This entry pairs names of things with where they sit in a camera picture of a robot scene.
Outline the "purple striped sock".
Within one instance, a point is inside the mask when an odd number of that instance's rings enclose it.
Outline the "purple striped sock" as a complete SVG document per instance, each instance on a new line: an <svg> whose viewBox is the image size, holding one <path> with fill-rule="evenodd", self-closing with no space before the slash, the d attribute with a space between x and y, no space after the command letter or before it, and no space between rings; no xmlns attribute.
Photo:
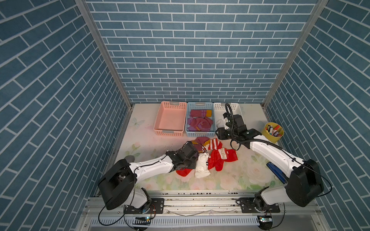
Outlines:
<svg viewBox="0 0 370 231"><path fill-rule="evenodd" d="M212 117L212 110L200 109L200 110L191 110L189 117Z"/></svg>
<svg viewBox="0 0 370 231"><path fill-rule="evenodd" d="M209 117L190 117L187 125L187 131L209 132L213 126L213 121Z"/></svg>

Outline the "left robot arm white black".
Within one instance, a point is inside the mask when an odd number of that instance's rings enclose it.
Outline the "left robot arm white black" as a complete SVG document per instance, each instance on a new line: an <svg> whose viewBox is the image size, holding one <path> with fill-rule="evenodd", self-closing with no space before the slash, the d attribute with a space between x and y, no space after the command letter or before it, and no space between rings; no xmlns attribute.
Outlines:
<svg viewBox="0 0 370 231"><path fill-rule="evenodd" d="M176 151L144 162L129 162L133 156L117 161L98 181L98 188L107 210L121 205L146 212L152 199L146 189L137 190L136 184L148 178L177 170L194 169L199 152L194 141L186 142Z"/></svg>

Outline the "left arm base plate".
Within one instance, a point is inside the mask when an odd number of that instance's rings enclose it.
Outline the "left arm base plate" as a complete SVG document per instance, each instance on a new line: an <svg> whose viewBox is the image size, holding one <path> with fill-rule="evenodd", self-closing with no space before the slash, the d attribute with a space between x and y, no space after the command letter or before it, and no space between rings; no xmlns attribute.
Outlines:
<svg viewBox="0 0 370 231"><path fill-rule="evenodd" d="M164 198L152 198L151 201L145 203L140 208L126 205L124 207L125 214L162 214L164 210Z"/></svg>

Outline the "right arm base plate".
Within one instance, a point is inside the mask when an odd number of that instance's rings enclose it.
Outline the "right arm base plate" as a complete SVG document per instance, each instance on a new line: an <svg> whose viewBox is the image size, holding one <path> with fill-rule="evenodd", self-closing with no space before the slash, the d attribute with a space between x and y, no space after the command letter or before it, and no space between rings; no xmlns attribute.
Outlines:
<svg viewBox="0 0 370 231"><path fill-rule="evenodd" d="M243 214L250 213L280 213L278 204L267 205L259 198L241 197L236 200Z"/></svg>

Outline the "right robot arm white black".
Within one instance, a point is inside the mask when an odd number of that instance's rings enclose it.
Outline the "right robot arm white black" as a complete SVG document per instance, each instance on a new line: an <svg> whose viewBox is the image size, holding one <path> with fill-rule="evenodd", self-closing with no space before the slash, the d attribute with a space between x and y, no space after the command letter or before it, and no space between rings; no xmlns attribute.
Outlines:
<svg viewBox="0 0 370 231"><path fill-rule="evenodd" d="M235 114L229 103L223 106L224 126L216 130L218 139L230 140L262 155L269 161L267 167L283 183L283 186L267 187L256 193L252 201L256 210L265 212L273 205L287 202L305 207L324 195L325 178L316 161L303 160L289 154L259 131L248 129L242 116Z"/></svg>

